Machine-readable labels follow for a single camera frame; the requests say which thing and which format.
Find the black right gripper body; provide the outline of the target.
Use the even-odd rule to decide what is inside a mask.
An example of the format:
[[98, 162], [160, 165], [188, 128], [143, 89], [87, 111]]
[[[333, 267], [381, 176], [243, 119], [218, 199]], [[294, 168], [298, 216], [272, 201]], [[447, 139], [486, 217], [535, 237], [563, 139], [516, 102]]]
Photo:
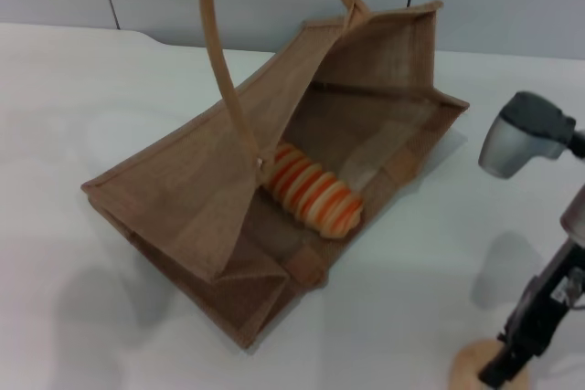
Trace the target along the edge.
[[535, 342], [537, 355], [548, 348], [558, 326], [585, 295], [585, 248], [567, 240], [525, 288], [508, 318], [502, 341]]

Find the round egg yolk pastry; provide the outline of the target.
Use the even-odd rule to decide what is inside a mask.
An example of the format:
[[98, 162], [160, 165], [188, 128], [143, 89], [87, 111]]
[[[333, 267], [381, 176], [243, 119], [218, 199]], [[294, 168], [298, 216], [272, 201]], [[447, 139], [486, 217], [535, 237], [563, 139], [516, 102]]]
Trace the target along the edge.
[[498, 389], [479, 380], [480, 371], [504, 346], [503, 342], [496, 339], [481, 339], [465, 345], [453, 358], [448, 390], [530, 390], [530, 379], [526, 368], [511, 382], [506, 382]]

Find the orange striped bread loaf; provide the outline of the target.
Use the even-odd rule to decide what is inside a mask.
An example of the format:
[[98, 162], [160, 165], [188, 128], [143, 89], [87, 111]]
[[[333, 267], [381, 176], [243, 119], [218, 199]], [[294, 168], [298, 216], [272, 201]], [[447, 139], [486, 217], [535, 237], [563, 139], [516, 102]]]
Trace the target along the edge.
[[343, 238], [360, 223], [364, 207], [360, 195], [291, 143], [282, 142], [276, 148], [264, 189], [295, 220], [321, 237]]

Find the brown jute tote bag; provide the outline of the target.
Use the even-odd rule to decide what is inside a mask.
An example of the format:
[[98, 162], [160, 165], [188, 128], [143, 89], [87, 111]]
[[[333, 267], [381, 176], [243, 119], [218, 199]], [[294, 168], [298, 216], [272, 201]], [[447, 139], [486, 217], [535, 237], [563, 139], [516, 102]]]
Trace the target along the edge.
[[[235, 85], [214, 0], [199, 0], [218, 103], [82, 187], [91, 205], [239, 347], [327, 279], [412, 182], [467, 103], [434, 87], [440, 1], [308, 21]], [[324, 238], [264, 185], [293, 144], [360, 195], [360, 223]]]

